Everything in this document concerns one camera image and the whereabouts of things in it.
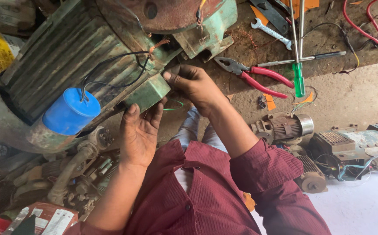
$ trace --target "orange paper scrap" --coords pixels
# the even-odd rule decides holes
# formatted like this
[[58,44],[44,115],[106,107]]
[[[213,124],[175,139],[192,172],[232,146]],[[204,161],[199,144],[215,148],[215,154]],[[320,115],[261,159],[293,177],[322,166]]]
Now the orange paper scrap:
[[251,9],[253,9],[254,14],[256,15],[256,18],[259,18],[262,21],[263,25],[267,25],[269,23],[269,20],[255,6],[250,5],[250,7]]
[[268,110],[272,110],[276,108],[275,102],[273,101],[273,97],[269,94],[263,94],[266,97],[266,102],[268,104]]
[[299,102],[299,103],[295,103],[295,104],[302,104],[302,103],[305,103],[305,102],[312,102],[313,100],[313,93],[311,92],[311,94],[309,94],[308,98],[306,98],[304,101],[302,102]]
[[[285,5],[289,6],[289,0],[281,0],[281,1],[282,3],[285,3]],[[295,14],[294,14],[295,19],[299,17],[299,2],[300,0],[292,0],[293,9],[295,10]],[[305,1],[305,11],[311,8],[317,8],[317,7],[319,7],[319,0],[306,0]]]
[[350,4],[359,5],[360,3],[363,3],[363,1],[357,1],[355,3],[350,3]]

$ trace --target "green screwdriver handle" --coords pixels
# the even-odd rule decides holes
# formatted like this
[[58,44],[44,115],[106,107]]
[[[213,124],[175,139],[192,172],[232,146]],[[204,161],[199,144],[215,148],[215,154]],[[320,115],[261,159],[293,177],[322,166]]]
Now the green screwdriver handle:
[[295,79],[293,80],[295,83],[295,95],[298,98],[305,96],[305,84],[303,83],[302,77],[302,63],[294,63],[292,65],[292,69],[295,72]]

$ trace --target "white floor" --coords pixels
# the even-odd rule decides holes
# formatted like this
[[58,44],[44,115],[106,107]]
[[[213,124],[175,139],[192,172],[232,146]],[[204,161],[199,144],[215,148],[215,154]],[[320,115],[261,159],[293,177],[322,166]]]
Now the white floor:
[[[378,234],[378,173],[367,180],[327,182],[328,192],[307,194],[333,235]],[[263,218],[252,212],[262,234]]]

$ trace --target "fingernail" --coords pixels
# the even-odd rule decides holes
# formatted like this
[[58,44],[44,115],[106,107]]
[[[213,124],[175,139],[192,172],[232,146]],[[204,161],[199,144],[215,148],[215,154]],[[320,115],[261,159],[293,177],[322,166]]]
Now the fingernail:
[[164,72],[163,77],[164,77],[164,79],[169,80],[171,78],[170,72]]
[[129,113],[135,113],[137,110],[137,105],[136,104],[131,104],[131,107],[128,109]]

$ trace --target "workbench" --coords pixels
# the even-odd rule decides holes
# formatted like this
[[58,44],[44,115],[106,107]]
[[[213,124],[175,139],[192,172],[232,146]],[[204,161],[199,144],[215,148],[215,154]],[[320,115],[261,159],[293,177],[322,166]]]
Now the workbench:
[[[333,8],[326,14],[330,2],[331,1],[329,0],[320,0],[320,6],[318,8],[312,8],[306,11],[304,34],[318,24],[324,22],[337,23],[345,28],[350,38],[351,45],[355,50],[358,50],[368,38],[364,37],[345,21],[342,13],[343,0],[336,0]],[[347,14],[356,25],[369,22],[366,17],[366,7],[369,2],[370,0],[365,0],[359,5],[347,5]],[[227,31],[228,34],[231,34],[234,37],[234,44],[218,56],[232,58],[248,67],[255,66],[258,63],[295,58],[294,51],[288,51],[285,45],[278,41],[258,48],[256,50],[257,53],[255,53],[250,38],[243,35],[238,30],[248,32],[252,36],[256,45],[264,45],[275,39],[260,29],[251,28],[250,23],[256,23],[256,20],[254,12],[250,8],[249,1],[242,0],[237,1],[237,3],[238,20]],[[373,15],[378,14],[378,2],[372,5],[371,13]],[[276,31],[271,23],[267,26]],[[362,26],[362,29],[373,34],[378,39],[378,33],[371,23],[365,24]],[[291,39],[292,34],[288,33],[286,38]],[[334,25],[322,25],[318,27],[304,38],[303,45],[303,57],[333,51],[347,51],[345,56],[303,62],[304,78],[339,72],[341,70],[349,70],[356,66],[356,58],[353,53],[348,50],[343,39],[340,37],[339,29]],[[357,51],[356,54],[360,59],[360,67],[378,63],[378,48],[374,49],[372,44],[368,44],[361,51]],[[244,83],[241,79],[237,78],[235,74],[223,70],[213,59],[203,63],[199,58],[195,57],[191,60],[180,59],[179,62],[205,69],[207,74],[210,75],[225,95],[254,89]],[[294,77],[292,64],[271,66],[267,68],[280,73],[288,79],[293,79]],[[353,72],[351,72],[350,75],[342,74],[340,78],[347,79],[347,77],[352,76],[352,74]],[[276,80],[262,75],[254,74],[252,77],[266,87],[278,83]]]

